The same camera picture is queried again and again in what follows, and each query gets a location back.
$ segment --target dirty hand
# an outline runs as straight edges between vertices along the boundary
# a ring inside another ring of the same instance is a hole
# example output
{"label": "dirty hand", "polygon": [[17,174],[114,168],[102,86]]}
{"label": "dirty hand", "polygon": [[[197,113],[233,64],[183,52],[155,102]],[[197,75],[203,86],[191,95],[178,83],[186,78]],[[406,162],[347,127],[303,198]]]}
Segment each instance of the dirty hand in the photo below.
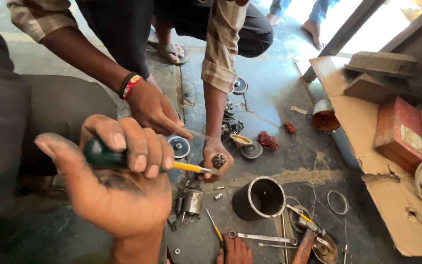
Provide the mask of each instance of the dirty hand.
{"label": "dirty hand", "polygon": [[183,128],[178,114],[170,100],[154,85],[139,81],[127,98],[133,118],[143,127],[150,127],[155,132],[170,136],[179,135],[192,140],[193,136]]}
{"label": "dirty hand", "polygon": [[203,147],[204,167],[207,169],[212,169],[212,158],[218,153],[222,153],[224,156],[226,156],[226,162],[224,165],[222,165],[222,167],[219,168],[219,174],[211,175],[210,173],[205,173],[204,176],[199,177],[200,180],[203,180],[206,183],[222,180],[226,173],[232,168],[234,165],[234,158],[229,152],[227,152],[224,145],[222,145],[220,138],[212,138],[205,141]]}
{"label": "dirty hand", "polygon": [[229,234],[223,235],[226,240],[226,262],[224,262],[224,250],[220,249],[216,264],[253,264],[252,249],[239,237],[232,238]]}
{"label": "dirty hand", "polygon": [[[114,151],[127,149],[129,170],[92,170],[82,154],[85,143],[100,137]],[[162,136],[134,119],[115,121],[102,115],[86,119],[79,147],[54,133],[38,135],[35,144],[62,176],[74,212],[120,239],[160,238],[172,206],[166,173],[173,149]]]}

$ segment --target black wristband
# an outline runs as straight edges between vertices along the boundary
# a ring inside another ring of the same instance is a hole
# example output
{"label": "black wristband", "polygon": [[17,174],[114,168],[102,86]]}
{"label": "black wristband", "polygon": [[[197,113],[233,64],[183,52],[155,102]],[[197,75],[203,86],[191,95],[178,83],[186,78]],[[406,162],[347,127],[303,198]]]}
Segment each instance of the black wristband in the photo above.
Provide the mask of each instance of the black wristband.
{"label": "black wristband", "polygon": [[134,71],[130,72],[129,75],[126,75],[125,79],[121,83],[120,89],[118,90],[118,96],[120,96],[120,99],[123,98],[123,92],[125,92],[126,85],[128,84],[129,80],[134,76],[138,75]]}

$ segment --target rolled-up sleeve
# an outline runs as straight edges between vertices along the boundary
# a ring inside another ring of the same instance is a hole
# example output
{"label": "rolled-up sleeve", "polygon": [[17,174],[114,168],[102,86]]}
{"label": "rolled-up sleeve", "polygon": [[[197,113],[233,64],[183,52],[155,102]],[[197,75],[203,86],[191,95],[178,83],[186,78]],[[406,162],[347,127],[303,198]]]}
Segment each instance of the rolled-up sleeve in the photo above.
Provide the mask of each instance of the rolled-up sleeve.
{"label": "rolled-up sleeve", "polygon": [[11,21],[37,42],[56,29],[74,26],[68,0],[8,0]]}
{"label": "rolled-up sleeve", "polygon": [[225,93],[230,93],[237,81],[233,67],[247,5],[239,7],[235,1],[214,0],[208,19],[201,79]]}

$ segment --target person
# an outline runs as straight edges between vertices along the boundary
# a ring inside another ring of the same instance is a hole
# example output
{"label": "person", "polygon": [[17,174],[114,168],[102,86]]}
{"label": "person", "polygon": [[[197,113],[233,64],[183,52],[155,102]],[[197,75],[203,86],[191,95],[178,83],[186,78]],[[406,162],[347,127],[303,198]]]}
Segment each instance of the person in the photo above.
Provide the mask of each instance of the person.
{"label": "person", "polygon": [[68,0],[8,0],[7,5],[14,25],[115,92],[121,93],[131,76],[141,76],[145,81],[132,88],[127,102],[141,126],[163,135],[192,138],[150,73],[145,49],[151,18],[154,14],[156,47],[172,63],[179,63],[188,52],[172,42],[172,28],[179,35],[206,40],[201,76],[208,136],[203,147],[204,166],[212,168],[212,157],[217,153],[223,153],[227,160],[219,175],[205,173],[207,181],[216,181],[233,165],[220,134],[227,93],[237,80],[233,70],[235,56],[259,56],[273,41],[270,23],[248,1],[78,0],[89,27],[116,62],[94,47],[77,28]]}
{"label": "person", "polygon": [[[302,25],[302,28],[312,35],[315,47],[317,50],[325,48],[326,43],[321,40],[321,27],[322,21],[327,18],[328,9],[333,8],[340,0],[317,0],[313,7],[312,12],[308,16],[307,21]],[[279,23],[279,19],[286,11],[291,0],[273,0],[270,6],[270,12],[266,18],[272,26]]]}
{"label": "person", "polygon": [[[97,83],[15,74],[0,35],[0,214],[14,203],[18,174],[59,173],[74,212],[114,236],[112,263],[164,263],[172,194],[158,167],[172,168],[173,150],[152,129],[115,117],[115,103]],[[112,150],[128,149],[134,170],[93,171],[81,153],[93,137]],[[244,242],[226,241],[226,264],[252,263]],[[217,263],[223,261],[221,251]]]}

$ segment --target fingernail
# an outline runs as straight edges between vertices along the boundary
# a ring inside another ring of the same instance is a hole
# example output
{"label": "fingernail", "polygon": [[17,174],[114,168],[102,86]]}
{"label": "fingernail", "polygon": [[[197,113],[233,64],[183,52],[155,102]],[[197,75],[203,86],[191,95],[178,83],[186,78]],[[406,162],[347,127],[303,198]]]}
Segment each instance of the fingernail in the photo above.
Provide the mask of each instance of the fingernail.
{"label": "fingernail", "polygon": [[171,157],[167,157],[166,160],[165,160],[165,162],[164,162],[164,165],[165,165],[165,169],[166,170],[172,169],[172,167],[173,167],[172,158]]}
{"label": "fingernail", "polygon": [[149,168],[147,178],[149,178],[149,179],[155,178],[158,173],[159,173],[159,166],[158,165],[152,165]]}
{"label": "fingernail", "polygon": [[136,157],[134,170],[136,172],[144,171],[146,169],[146,163],[147,163],[146,156],[139,155],[138,157]]}
{"label": "fingernail", "polygon": [[114,135],[114,144],[117,148],[126,149],[125,137],[120,133],[116,133]]}
{"label": "fingernail", "polygon": [[35,140],[35,144],[40,148],[40,150],[42,150],[50,158],[52,158],[53,160],[56,159],[56,154],[46,143]]}

